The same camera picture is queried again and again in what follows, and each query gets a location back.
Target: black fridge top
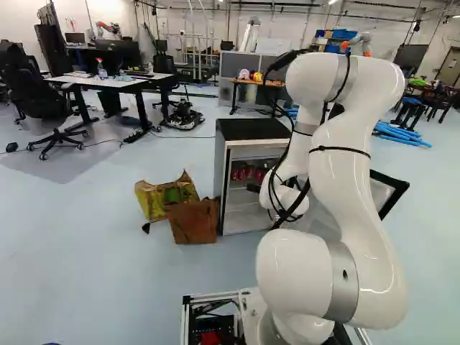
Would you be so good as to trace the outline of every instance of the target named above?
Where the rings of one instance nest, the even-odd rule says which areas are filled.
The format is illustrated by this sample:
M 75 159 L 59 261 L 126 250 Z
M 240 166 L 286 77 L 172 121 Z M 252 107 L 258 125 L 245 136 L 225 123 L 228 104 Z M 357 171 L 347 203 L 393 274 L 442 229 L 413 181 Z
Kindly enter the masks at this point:
M 224 139 L 261 140 L 289 139 L 290 130 L 276 119 L 217 119 L 217 130 L 222 132 Z

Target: water bottle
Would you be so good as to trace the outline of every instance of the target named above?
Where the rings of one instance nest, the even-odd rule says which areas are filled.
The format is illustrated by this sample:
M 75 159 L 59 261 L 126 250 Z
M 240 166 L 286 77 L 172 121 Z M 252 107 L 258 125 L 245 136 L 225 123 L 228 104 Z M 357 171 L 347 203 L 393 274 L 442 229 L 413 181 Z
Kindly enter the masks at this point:
M 98 75 L 99 75 L 99 78 L 100 79 L 107 79 L 109 75 L 107 74 L 107 71 L 102 66 L 102 59 L 98 57 L 98 58 L 96 58 L 96 60 L 98 61 Z

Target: blue foam tube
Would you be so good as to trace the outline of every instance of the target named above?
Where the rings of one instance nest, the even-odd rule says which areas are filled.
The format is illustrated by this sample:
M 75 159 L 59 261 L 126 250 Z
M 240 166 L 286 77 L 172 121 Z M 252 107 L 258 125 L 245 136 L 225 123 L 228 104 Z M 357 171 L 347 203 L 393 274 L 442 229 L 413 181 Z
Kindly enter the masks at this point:
M 403 139 L 403 140 L 410 140 L 411 139 L 410 136 L 398 133 L 396 131 L 392 131 L 391 129 L 389 129 L 387 127 L 376 126 L 375 128 L 379 132 L 384 132 L 385 134 L 392 135 L 394 137 L 397 137 L 397 138 L 400 138 L 400 139 Z
M 377 124 L 375 128 L 381 131 L 384 131 L 385 129 L 387 129 L 388 131 L 392 133 L 398 133 L 398 134 L 404 135 L 406 137 L 414 138 L 414 139 L 420 138 L 421 136 L 419 133 L 417 133 L 417 135 L 414 135 L 414 133 L 412 133 L 411 131 L 406 131 L 404 129 L 400 129 L 400 128 L 392 127 L 392 126 L 385 126 L 385 125 L 382 126 L 381 124 Z
M 399 139 L 399 138 L 396 138 L 396 137 L 389 137 L 387 135 L 379 135 L 379 137 L 382 138 L 382 139 L 391 140 L 393 142 L 402 142 L 403 144 L 407 144 L 407 145 L 421 146 L 420 142 L 413 142 L 413 141 L 410 141 L 410 140 Z
M 422 136 L 422 134 L 417 133 L 417 132 L 412 132 L 412 131 L 408 131 L 407 129 L 403 129 L 403 128 L 396 127 L 396 126 L 391 126 L 387 122 L 380 122 L 379 121 L 379 122 L 377 122 L 377 125 L 385 126 L 385 127 L 394 129 L 395 131 L 403 132 L 403 133 L 408 134 L 408 135 L 410 135 L 412 137 L 421 137 Z
M 413 141 L 415 142 L 420 142 L 422 145 L 425 145 L 427 147 L 431 147 L 431 144 L 429 142 L 424 142 L 422 139 L 420 138 L 412 138 Z

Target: door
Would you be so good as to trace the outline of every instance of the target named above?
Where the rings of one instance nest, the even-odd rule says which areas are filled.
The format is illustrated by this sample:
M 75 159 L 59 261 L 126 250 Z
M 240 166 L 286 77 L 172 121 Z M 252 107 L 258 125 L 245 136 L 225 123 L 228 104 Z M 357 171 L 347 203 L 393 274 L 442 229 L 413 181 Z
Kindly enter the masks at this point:
M 460 47 L 451 47 L 439 69 L 436 79 L 444 85 L 454 86 L 460 75 Z

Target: keyboard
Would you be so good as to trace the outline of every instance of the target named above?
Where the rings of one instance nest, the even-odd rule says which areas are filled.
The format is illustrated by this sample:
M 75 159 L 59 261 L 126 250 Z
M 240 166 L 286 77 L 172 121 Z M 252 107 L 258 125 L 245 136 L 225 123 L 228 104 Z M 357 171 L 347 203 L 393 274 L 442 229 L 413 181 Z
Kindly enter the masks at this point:
M 139 77 L 153 77 L 153 73 L 147 70 L 125 70 L 127 75 L 139 76 Z
M 64 75 L 68 75 L 70 77 L 77 77 L 77 78 L 91 78 L 93 75 L 85 72 L 70 72 L 64 73 Z

